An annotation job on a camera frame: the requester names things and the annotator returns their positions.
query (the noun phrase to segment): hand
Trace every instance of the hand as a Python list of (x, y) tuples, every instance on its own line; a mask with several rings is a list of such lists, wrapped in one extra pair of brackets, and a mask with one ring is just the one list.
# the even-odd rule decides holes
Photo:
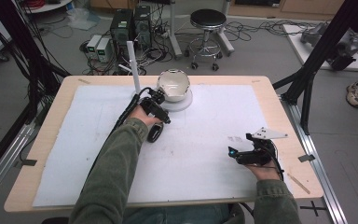
[(141, 106), (137, 105), (132, 112), (129, 114), (128, 118), (136, 118), (143, 122), (146, 126), (153, 125), (155, 123), (160, 123), (161, 120), (146, 115)]
[(278, 171), (276, 169), (275, 163), (273, 160), (266, 163), (263, 166), (256, 165), (245, 165), (246, 168), (252, 171), (257, 180), (266, 180), (266, 179), (277, 179), (280, 180)]

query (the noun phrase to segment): black tape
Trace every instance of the black tape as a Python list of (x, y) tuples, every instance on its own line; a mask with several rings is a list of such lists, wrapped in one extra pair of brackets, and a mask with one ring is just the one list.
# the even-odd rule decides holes
[(25, 160), (22, 162), (22, 165), (27, 165), (27, 166), (35, 166), (37, 161), (34, 160)]
[(313, 161), (313, 160), (315, 160), (315, 157), (314, 157), (313, 155), (304, 155), (304, 156), (298, 157), (298, 159), (299, 159), (301, 162), (304, 162), (304, 161)]

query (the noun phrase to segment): sleeve cuff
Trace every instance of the sleeve cuff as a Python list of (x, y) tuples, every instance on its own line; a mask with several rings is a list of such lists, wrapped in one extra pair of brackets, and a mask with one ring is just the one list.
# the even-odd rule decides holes
[(260, 180), (257, 182), (257, 196), (292, 195), (286, 184), (281, 180)]
[(142, 142), (146, 139), (148, 129), (147, 126), (141, 120), (136, 118), (126, 119), (123, 125), (129, 125), (134, 128), (135, 131), (138, 133), (138, 136), (141, 138)]

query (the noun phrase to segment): foot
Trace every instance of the foot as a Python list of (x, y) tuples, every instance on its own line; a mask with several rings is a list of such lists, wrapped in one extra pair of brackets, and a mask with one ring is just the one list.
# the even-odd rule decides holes
[(347, 102), (358, 108), (358, 81), (347, 87)]

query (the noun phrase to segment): white power supply box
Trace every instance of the white power supply box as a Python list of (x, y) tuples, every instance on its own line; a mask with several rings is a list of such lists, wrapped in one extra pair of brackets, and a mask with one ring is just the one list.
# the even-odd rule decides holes
[(101, 38), (100, 44), (97, 47), (97, 53), (100, 63), (109, 63), (109, 60), (112, 58), (113, 55), (110, 38)]
[(92, 60), (98, 60), (98, 54), (97, 54), (97, 47), (98, 44), (100, 43), (102, 36), (101, 35), (94, 35), (92, 37), (92, 39), (89, 41), (89, 43), (87, 44), (87, 52), (86, 55), (87, 57)]

